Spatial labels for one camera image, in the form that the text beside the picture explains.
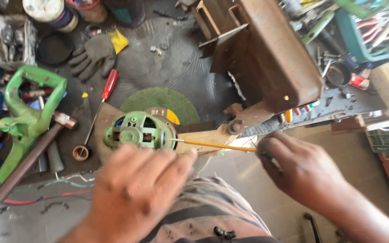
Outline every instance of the concrete floor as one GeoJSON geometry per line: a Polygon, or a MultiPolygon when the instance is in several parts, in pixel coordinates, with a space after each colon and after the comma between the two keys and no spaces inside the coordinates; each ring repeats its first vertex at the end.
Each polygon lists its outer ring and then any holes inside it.
{"type": "MultiPolygon", "coordinates": [[[[364,193],[376,206],[389,215],[389,182],[377,155],[369,147],[364,133],[332,136],[329,126],[296,128],[287,133],[302,140],[322,145],[336,161],[345,178],[364,193]]],[[[325,243],[335,243],[337,228],[325,218],[295,202],[279,191],[253,153],[229,151],[216,156],[201,176],[222,177],[235,187],[265,221],[273,236],[284,243],[314,243],[309,221],[304,212],[315,216],[325,243]]],[[[85,184],[79,178],[73,182],[85,184]]],[[[31,200],[41,195],[59,195],[79,190],[65,183],[41,191],[22,191],[10,199],[31,200]]],[[[0,214],[0,243],[55,242],[88,212],[89,202],[77,198],[54,199],[30,206],[11,207],[0,214]],[[65,202],[44,208],[51,202],[65,202]]]]}

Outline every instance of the bucket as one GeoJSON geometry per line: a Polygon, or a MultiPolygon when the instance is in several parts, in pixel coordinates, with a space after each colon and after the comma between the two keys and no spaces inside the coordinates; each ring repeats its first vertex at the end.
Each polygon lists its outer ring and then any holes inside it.
{"type": "Polygon", "coordinates": [[[108,17],[108,12],[100,0],[93,0],[90,3],[77,0],[65,0],[65,2],[70,7],[77,9],[82,18],[87,22],[102,23],[108,17]]]}
{"type": "Polygon", "coordinates": [[[61,32],[71,32],[79,18],[64,0],[23,0],[25,12],[38,22],[47,23],[61,32]]]}
{"type": "Polygon", "coordinates": [[[145,19],[143,0],[104,0],[103,3],[125,27],[137,27],[145,19]]]}

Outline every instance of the green abrasive disc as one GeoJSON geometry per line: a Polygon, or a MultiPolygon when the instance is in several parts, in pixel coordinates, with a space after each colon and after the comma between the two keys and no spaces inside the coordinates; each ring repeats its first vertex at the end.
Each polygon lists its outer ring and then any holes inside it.
{"type": "Polygon", "coordinates": [[[151,107],[163,107],[173,111],[181,125],[199,123],[199,114],[193,104],[181,93],[161,87],[137,91],[122,103],[124,113],[145,111],[151,107]]]}

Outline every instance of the gray glove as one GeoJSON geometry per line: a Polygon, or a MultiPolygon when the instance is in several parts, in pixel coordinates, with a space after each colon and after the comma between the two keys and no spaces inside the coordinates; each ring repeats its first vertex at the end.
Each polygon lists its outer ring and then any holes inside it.
{"type": "Polygon", "coordinates": [[[72,70],[74,76],[79,75],[79,79],[84,81],[90,78],[99,68],[99,61],[103,66],[102,76],[107,77],[115,65],[116,53],[111,39],[104,35],[98,34],[88,40],[81,48],[73,52],[75,58],[71,59],[68,64],[76,66],[72,70]]]}

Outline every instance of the striped shirt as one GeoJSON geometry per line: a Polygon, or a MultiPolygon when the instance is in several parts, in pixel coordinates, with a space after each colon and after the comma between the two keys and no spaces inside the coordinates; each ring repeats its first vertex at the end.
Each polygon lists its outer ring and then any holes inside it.
{"type": "Polygon", "coordinates": [[[169,213],[140,243],[279,243],[250,204],[219,177],[187,182],[169,213]],[[225,240],[214,228],[235,231],[225,240]]]}

